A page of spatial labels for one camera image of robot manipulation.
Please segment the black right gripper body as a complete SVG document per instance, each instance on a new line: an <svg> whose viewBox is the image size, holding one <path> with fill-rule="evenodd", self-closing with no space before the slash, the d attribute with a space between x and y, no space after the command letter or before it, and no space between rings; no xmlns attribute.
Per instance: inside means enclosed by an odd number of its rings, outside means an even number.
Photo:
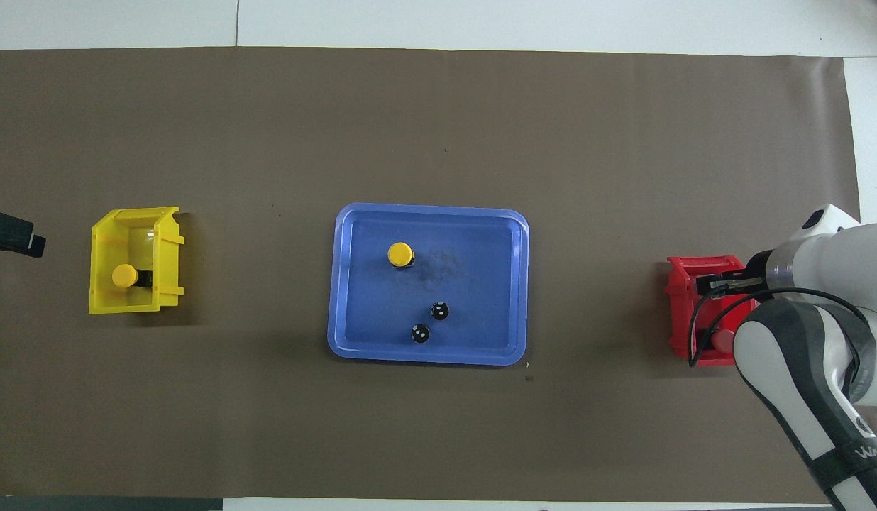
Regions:
<svg viewBox="0 0 877 511"><path fill-rule="evenodd" d="M742 293L756 293L768 288L768 260L772 252L773 250L761 251L748 261L742 271L742 280L746 281L741 287Z"/></svg>

